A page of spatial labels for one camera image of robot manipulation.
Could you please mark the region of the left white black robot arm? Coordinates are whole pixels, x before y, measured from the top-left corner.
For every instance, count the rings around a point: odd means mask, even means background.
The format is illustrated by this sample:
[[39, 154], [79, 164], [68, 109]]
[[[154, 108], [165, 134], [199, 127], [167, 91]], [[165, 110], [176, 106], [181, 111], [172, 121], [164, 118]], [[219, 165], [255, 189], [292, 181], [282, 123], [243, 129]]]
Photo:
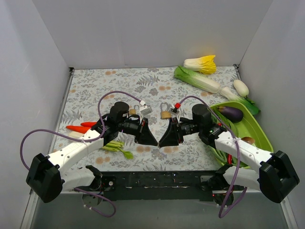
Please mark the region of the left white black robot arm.
[[140, 105], [139, 117], [131, 117], [129, 105], [116, 102], [110, 112], [103, 115], [77, 142], [47, 156], [36, 155], [32, 160], [26, 183], [44, 203], [53, 201], [63, 190], [76, 187], [89, 191], [99, 190], [102, 185], [102, 173], [97, 168], [84, 166], [74, 172], [69, 169], [91, 152], [110, 143], [120, 132], [133, 135], [137, 144], [157, 146], [145, 117], [151, 112], [150, 106]]

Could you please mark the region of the large brass padlock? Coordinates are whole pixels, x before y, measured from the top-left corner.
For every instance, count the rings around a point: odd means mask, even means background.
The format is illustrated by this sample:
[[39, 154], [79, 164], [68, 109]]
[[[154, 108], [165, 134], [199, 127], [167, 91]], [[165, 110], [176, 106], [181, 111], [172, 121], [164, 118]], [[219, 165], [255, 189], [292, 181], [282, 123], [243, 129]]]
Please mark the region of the large brass padlock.
[[162, 102], [160, 105], [161, 119], [170, 119], [172, 116], [168, 111], [169, 105], [167, 102]]

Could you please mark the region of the small brass padlock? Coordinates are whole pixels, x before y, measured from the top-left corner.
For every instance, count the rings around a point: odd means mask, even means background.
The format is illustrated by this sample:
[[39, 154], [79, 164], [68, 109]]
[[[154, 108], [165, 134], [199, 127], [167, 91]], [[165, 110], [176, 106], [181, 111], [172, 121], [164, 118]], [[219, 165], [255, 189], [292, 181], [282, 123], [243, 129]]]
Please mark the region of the small brass padlock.
[[129, 115], [137, 115], [139, 112], [139, 106], [135, 105], [134, 107], [129, 109]]

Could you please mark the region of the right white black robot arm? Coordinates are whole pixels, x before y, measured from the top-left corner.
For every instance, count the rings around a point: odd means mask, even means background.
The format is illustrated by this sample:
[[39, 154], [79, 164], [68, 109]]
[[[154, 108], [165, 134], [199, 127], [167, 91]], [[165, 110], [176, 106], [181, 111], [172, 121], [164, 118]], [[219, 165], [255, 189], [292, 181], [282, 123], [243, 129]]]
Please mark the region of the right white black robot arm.
[[186, 135], [197, 133], [206, 145], [223, 151], [249, 166], [224, 165], [204, 182], [210, 190], [228, 189], [233, 183], [261, 191], [269, 200], [280, 203], [299, 184], [300, 179], [288, 157], [282, 151], [272, 153], [233, 137], [217, 115], [204, 104], [192, 107], [192, 118], [180, 116], [180, 105], [169, 105], [169, 125], [159, 141], [159, 147], [178, 146]]

